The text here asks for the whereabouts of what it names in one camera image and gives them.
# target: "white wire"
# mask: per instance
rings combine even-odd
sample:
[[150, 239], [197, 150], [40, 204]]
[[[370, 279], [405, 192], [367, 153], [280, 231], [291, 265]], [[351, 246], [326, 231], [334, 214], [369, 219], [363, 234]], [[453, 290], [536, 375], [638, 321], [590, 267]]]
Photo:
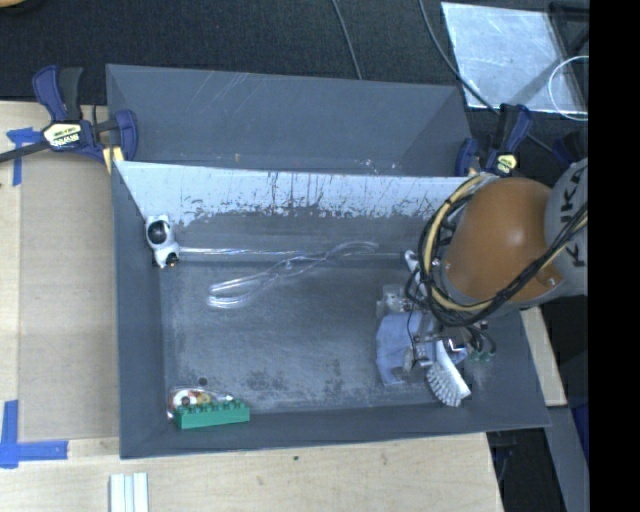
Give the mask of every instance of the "white wire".
[[558, 106], [558, 104], [556, 103], [555, 98], [553, 97], [553, 92], [552, 92], [552, 88], [551, 88], [551, 84], [553, 83], [553, 79], [555, 78], [555, 76], [558, 73], [558, 71], [560, 71], [567, 64], [570, 64], [571, 62], [574, 62], [574, 61], [579, 60], [579, 59], [587, 59], [588, 60], [589, 56], [588, 55], [576, 55], [575, 57], [571, 57], [570, 59], [562, 61], [560, 64], [558, 64], [555, 67], [555, 69], [553, 70], [553, 72], [549, 76], [549, 80], [547, 81], [547, 92], [549, 93], [549, 98], [551, 99], [551, 103], [553, 103], [553, 106], [556, 109], [556, 112], [558, 114], [560, 114], [562, 117], [564, 117], [566, 119], [571, 119], [572, 121], [580, 121], [580, 122], [584, 123], [584, 122], [589, 121], [589, 116], [587, 116], [587, 117], [574, 117], [574, 116], [571, 116], [569, 114], [565, 114], [564, 112], [560, 111], [560, 107]]

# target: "small white object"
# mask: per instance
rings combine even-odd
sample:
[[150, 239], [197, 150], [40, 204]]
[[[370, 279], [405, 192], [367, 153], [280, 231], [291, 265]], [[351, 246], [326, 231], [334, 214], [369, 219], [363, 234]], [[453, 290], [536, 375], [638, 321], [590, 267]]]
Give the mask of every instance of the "small white object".
[[442, 340], [436, 342], [435, 352], [436, 360], [426, 372], [427, 382], [442, 403], [458, 407], [471, 390], [449, 358]]
[[109, 512], [149, 512], [147, 473], [111, 475]]
[[[155, 230], [156, 234], [161, 233], [159, 239], [154, 239], [151, 236], [152, 227], [162, 228], [161, 232], [159, 229]], [[167, 260], [171, 254], [175, 254], [176, 258], [180, 256], [180, 245], [176, 242], [176, 236], [168, 215], [149, 215], [145, 220], [144, 232], [147, 243], [153, 251], [153, 257], [160, 268], [167, 266]]]

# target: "wooden table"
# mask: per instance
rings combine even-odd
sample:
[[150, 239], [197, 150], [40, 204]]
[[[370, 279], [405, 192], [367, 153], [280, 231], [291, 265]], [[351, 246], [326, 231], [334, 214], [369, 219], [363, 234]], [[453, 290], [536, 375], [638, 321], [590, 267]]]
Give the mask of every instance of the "wooden table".
[[[99, 109], [99, 115], [105, 115], [104, 108]], [[7, 130], [26, 126], [39, 129], [48, 121], [45, 109], [36, 103], [0, 102], [0, 152], [13, 149], [5, 137]], [[94, 177], [98, 173], [106, 174], [98, 163], [76, 155], [50, 152], [25, 158], [23, 165], [27, 178], [30, 172], [40, 172], [43, 179], [43, 170], [49, 171], [46, 179], [51, 180], [48, 186], [52, 194], [65, 172], [81, 169], [86, 175], [96, 173], [91, 175]], [[60, 318], [56, 317], [50, 319], [51, 337], [44, 336], [46, 339], [42, 340], [48, 343], [49, 352], [43, 348], [39, 354], [26, 353], [26, 346], [33, 347], [39, 341], [29, 338], [34, 334], [33, 329], [29, 327], [26, 315], [21, 317], [21, 304], [23, 310], [30, 307], [24, 304], [24, 299], [33, 291], [25, 287], [42, 283], [47, 279], [46, 272], [55, 282], [54, 273], [58, 265], [44, 262], [34, 270], [33, 262], [21, 257], [23, 244], [31, 243], [26, 238], [21, 242], [21, 233], [23, 237], [27, 236], [26, 226], [23, 230], [21, 227], [26, 219], [33, 222], [31, 208], [34, 205], [29, 203], [30, 209], [23, 211], [27, 206], [23, 204], [23, 187], [29, 186], [29, 180], [26, 179], [20, 187], [13, 187], [11, 176], [12, 164], [0, 164], [0, 348], [3, 354], [0, 358], [0, 402], [16, 398], [26, 401], [25, 397], [44, 392], [45, 387], [38, 388], [43, 383], [49, 383], [49, 387], [67, 386], [70, 396], [80, 401], [81, 406], [87, 395], [100, 397], [108, 393], [111, 396], [117, 390], [117, 371], [113, 368], [115, 336], [109, 341], [111, 345], [105, 348], [103, 343], [99, 348], [106, 351], [106, 355], [103, 357], [101, 352], [96, 356], [97, 349], [91, 345], [94, 336], [91, 331], [86, 332], [86, 325], [82, 333], [74, 334], [73, 331], [67, 332], [67, 324], [61, 324]], [[106, 178], [98, 182], [108, 186]], [[93, 185], [93, 182], [83, 182], [78, 186], [87, 184]], [[68, 208], [66, 214], [73, 215], [75, 220], [68, 218], [65, 225], [59, 227], [60, 233], [48, 233], [53, 247], [55, 243], [73, 238], [74, 226], [83, 221], [83, 217], [92, 215], [90, 204], [79, 211], [65, 198], [60, 199], [60, 193], [56, 194], [57, 208]], [[99, 248], [87, 244], [87, 250], [99, 251]], [[111, 254], [100, 257], [109, 261]], [[71, 257], [65, 261], [65, 268], [59, 271], [72, 279], [75, 276], [81, 285], [87, 276], [79, 274], [89, 272], [91, 269], [87, 265], [90, 264], [90, 261]], [[39, 281], [34, 281], [33, 272], [40, 273]], [[73, 290], [67, 291], [70, 301], [93, 300], [82, 294], [73, 295]], [[59, 292], [64, 294], [65, 290], [60, 289]], [[522, 316], [546, 403], [549, 406], [566, 405], [540, 310], [533, 308], [523, 312]], [[48, 326], [40, 327], [46, 333]], [[56, 337], [55, 329], [58, 328], [65, 329], [64, 340]], [[100, 329], [104, 335], [104, 326]], [[89, 341], [80, 344], [73, 339], [74, 336], [78, 340]], [[62, 378], [56, 375], [55, 364], [55, 358], [60, 354], [63, 354], [69, 368], [77, 369]], [[100, 361], [104, 359], [109, 361], [101, 365]], [[25, 373], [25, 366], [29, 367], [29, 372]], [[74, 393], [78, 390], [83, 393], [76, 397]], [[111, 398], [117, 400], [117, 393]], [[45, 416], [53, 415], [53, 410], [47, 408], [54, 408], [56, 404], [45, 400], [39, 407], [44, 408], [41, 412]], [[136, 472], [148, 474], [150, 506], [155, 512], [503, 510], [484, 434], [122, 461], [118, 456], [117, 430], [113, 431], [116, 420], [113, 412], [104, 416], [88, 415], [84, 419], [79, 414], [73, 419], [76, 422], [73, 428], [80, 434], [69, 441], [68, 460], [22, 462], [15, 470], [0, 470], [0, 510], [108, 510], [110, 475]], [[67, 427], [52, 424], [51, 428], [64, 431]], [[37, 438], [46, 429], [37, 431], [37, 428], [30, 432], [21, 429], [21, 434], [25, 440], [31, 440], [30, 437]]]

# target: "wooden surface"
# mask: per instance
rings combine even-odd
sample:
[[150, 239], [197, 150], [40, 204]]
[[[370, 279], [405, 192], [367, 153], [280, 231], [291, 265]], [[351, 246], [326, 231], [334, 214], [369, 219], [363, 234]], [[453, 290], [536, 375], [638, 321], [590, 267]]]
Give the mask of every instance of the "wooden surface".
[[[4, 137], [7, 129], [30, 124], [40, 128], [46, 121], [46, 112], [37, 104], [0, 102], [0, 151], [11, 147]], [[42, 168], [62, 168], [64, 160], [76, 157], [43, 154], [33, 158]], [[91, 162], [87, 167], [87, 172], [104, 172], [94, 169]], [[18, 356], [18, 346], [24, 348], [21, 334], [25, 334], [19, 322], [20, 205], [24, 190], [10, 185], [10, 169], [10, 164], [0, 164], [0, 400], [20, 398], [22, 407], [23, 392], [33, 384], [29, 381], [31, 372], [18, 367], [19, 360], [28, 359], [23, 354]], [[80, 263], [75, 265], [78, 271], [87, 270]], [[557, 367], [541, 318], [535, 308], [523, 316], [545, 399], [558, 405], [566, 401], [561, 385], [558, 389]], [[52, 351], [56, 347], [62, 350], [63, 339], [52, 333], [51, 340]], [[93, 381], [91, 372], [73, 375], [74, 367], [91, 368], [99, 360], [86, 347], [68, 351], [65, 357], [71, 369], [67, 386], [83, 385], [86, 393], [100, 397], [104, 386], [109, 385], [108, 379], [114, 379], [109, 376], [111, 369], [98, 372], [101, 377]], [[88, 363], [87, 357], [94, 363]], [[37, 358], [30, 361], [37, 366]], [[39, 364], [40, 378], [46, 383], [47, 372], [55, 369], [47, 357], [40, 357]], [[50, 382], [54, 387], [60, 385], [60, 379], [54, 377]], [[110, 417], [105, 423], [103, 418], [97, 429], [92, 426], [94, 432], [107, 432], [104, 435], [84, 439], [71, 436], [69, 460], [21, 463], [16, 470], [0, 470], [0, 511], [104, 511], [108, 507], [109, 476], [140, 471], [148, 473], [151, 510], [155, 512], [503, 510], [484, 434], [121, 461], [118, 439], [108, 433], [112, 420]], [[83, 417], [74, 416], [70, 421], [82, 424]]]

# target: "clamp handle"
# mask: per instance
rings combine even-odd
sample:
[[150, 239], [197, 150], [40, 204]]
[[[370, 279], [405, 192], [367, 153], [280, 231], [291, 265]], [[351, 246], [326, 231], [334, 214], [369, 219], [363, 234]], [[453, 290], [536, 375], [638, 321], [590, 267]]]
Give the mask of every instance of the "clamp handle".
[[52, 64], [34, 75], [33, 91], [38, 103], [49, 112], [52, 122], [81, 119], [78, 83], [82, 71], [82, 68], [60, 70], [59, 66]]

